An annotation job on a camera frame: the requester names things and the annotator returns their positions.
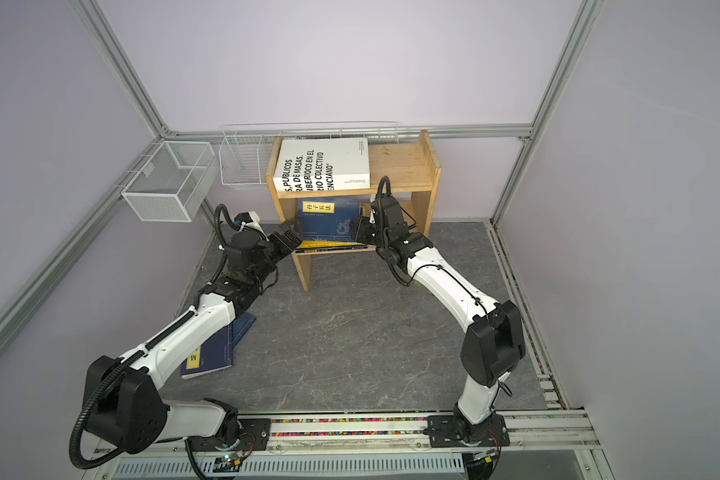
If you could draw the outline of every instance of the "white book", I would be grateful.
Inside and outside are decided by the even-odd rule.
[[[280,192],[370,188],[368,140],[283,140],[272,178]]]

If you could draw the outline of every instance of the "white mesh basket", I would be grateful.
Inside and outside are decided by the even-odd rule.
[[[191,222],[219,174],[209,142],[165,140],[123,189],[147,222]]]
[[[365,137],[371,144],[399,142],[395,122],[345,122],[332,124],[226,125],[219,148],[221,182],[233,189],[266,188],[266,168],[276,137]]]

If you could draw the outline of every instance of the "blue book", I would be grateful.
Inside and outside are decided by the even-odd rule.
[[[181,378],[191,379],[203,373],[231,367],[232,349],[255,321],[254,315],[244,312],[231,324],[211,335],[181,364]]]
[[[299,198],[296,216],[304,240],[351,242],[352,221],[362,214],[358,197]]]

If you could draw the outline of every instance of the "metal basket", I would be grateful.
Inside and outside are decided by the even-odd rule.
[[[209,142],[164,140],[123,189],[146,222],[191,222],[219,174]]]
[[[395,122],[225,125],[219,149],[221,182],[233,189],[266,188],[266,168],[276,137],[364,137],[370,144],[399,142]]]

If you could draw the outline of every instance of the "wooden shelf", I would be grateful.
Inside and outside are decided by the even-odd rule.
[[[376,144],[368,146],[368,162],[371,168],[372,188],[356,190],[320,190],[302,192],[278,192],[272,176],[277,166],[282,137],[275,139],[272,153],[266,170],[266,181],[269,193],[275,203],[275,209],[281,222],[296,218],[298,198],[310,197],[341,197],[345,195],[371,195],[376,193],[378,182],[382,177],[389,177],[392,192],[411,192],[410,200],[400,200],[400,205],[416,220],[417,227],[413,231],[429,235],[432,225],[434,203],[438,197],[442,167],[440,159],[432,145],[429,132],[422,130],[418,142],[414,144]],[[305,252],[292,254],[298,276],[304,290],[309,290],[309,278],[312,272],[312,256],[327,254],[347,254],[351,252],[372,252],[374,246],[362,250],[336,250],[329,252]]]

